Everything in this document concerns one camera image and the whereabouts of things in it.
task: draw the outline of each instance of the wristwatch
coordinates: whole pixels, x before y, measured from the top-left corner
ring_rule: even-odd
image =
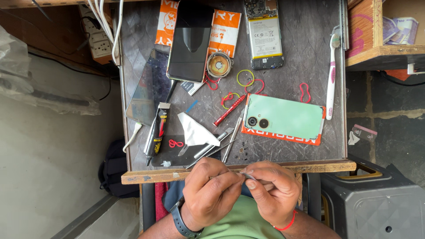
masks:
[[[178,232],[185,237],[197,236],[201,234],[203,228],[200,231],[191,231],[186,227],[183,220],[181,219],[180,209],[184,203],[184,196],[180,198],[180,200],[171,208],[171,215],[173,216],[174,225]]]

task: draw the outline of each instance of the red screwdriver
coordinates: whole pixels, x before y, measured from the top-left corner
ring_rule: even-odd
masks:
[[[217,127],[223,120],[224,118],[226,118],[226,116],[228,114],[230,114],[230,112],[232,112],[232,110],[234,110],[247,96],[248,93],[244,94],[243,96],[241,96],[238,100],[236,100],[236,102],[233,103],[232,106],[229,107],[229,109],[222,115],[220,116],[214,123],[212,123],[215,127]]]

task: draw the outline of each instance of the disassembled phone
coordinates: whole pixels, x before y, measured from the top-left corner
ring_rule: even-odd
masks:
[[[175,82],[165,75],[168,55],[153,49],[143,68],[142,76],[134,89],[125,116],[146,126],[151,126],[160,102],[166,102]]]
[[[204,80],[214,9],[192,1],[180,1],[170,49],[167,76],[173,80]]]
[[[246,33],[253,70],[283,66],[277,0],[244,0]]]
[[[323,124],[323,106],[250,94],[244,127],[302,139],[316,139]]]

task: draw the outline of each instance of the man's left hand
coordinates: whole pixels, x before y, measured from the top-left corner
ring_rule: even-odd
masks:
[[[181,217],[187,228],[199,231],[220,221],[241,194],[245,177],[231,172],[223,162],[202,158],[185,179]]]

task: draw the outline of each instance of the battery label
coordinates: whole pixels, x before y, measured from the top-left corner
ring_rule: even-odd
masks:
[[[282,55],[278,17],[249,20],[252,58]]]

